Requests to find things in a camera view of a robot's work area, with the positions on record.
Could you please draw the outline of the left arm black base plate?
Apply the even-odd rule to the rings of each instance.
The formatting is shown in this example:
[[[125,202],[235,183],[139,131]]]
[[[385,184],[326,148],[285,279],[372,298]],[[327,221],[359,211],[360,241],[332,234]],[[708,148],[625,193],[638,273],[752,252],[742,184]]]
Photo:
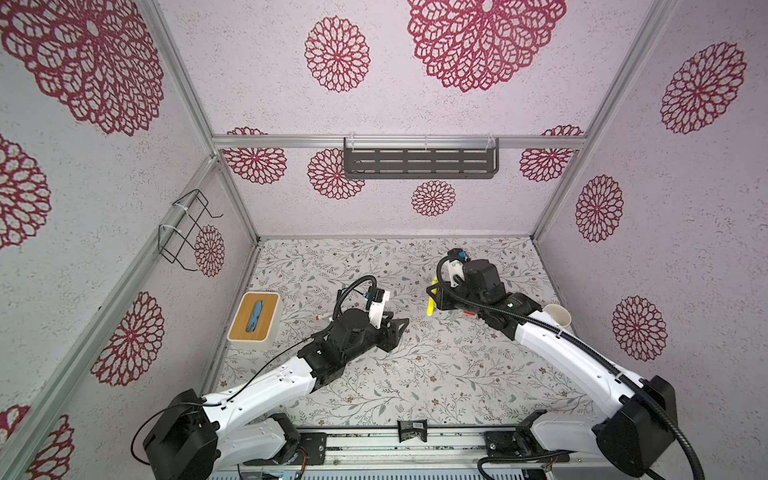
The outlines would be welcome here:
[[[325,432],[301,433],[298,440],[289,440],[271,459],[251,459],[244,466],[317,466],[325,463],[328,435]]]

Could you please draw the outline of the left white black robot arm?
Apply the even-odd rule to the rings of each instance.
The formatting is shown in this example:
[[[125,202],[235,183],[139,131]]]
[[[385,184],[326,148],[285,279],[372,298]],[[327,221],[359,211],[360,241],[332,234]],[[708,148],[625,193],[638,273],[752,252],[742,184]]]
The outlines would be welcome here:
[[[348,309],[269,372],[218,393],[179,393],[143,424],[149,430],[144,464],[157,479],[206,479],[252,460],[287,463],[301,436],[276,408],[340,378],[348,363],[374,348],[396,349],[409,323],[386,312],[374,326],[366,312]]]

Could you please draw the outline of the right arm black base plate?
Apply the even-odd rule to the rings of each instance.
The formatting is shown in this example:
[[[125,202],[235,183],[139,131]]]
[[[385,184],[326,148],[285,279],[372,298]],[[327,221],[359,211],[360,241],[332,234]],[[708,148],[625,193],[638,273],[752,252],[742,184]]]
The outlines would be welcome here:
[[[548,450],[528,431],[494,430],[484,433],[486,456],[512,463],[570,459],[570,450]]]

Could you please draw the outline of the yellow highlighter pen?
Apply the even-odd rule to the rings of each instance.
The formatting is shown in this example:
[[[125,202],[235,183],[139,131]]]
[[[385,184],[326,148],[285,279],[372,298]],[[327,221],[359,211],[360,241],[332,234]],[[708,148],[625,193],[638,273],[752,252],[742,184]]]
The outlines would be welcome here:
[[[437,287],[438,287],[438,281],[437,281],[437,278],[434,278],[432,281],[432,284],[426,288],[426,292],[429,297],[428,306],[427,306],[428,316],[433,316],[436,310],[436,302],[435,302],[434,294]]]

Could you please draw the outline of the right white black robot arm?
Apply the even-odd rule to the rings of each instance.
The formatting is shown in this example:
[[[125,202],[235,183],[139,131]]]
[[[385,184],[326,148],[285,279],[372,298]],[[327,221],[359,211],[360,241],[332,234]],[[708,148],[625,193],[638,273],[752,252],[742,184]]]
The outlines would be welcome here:
[[[673,387],[626,370],[569,333],[569,312],[507,291],[496,266],[454,249],[438,261],[427,293],[436,309],[476,315],[487,326],[533,351],[581,389],[593,415],[541,410],[520,427],[520,457],[600,455],[623,474],[651,476],[653,464],[676,440]]]

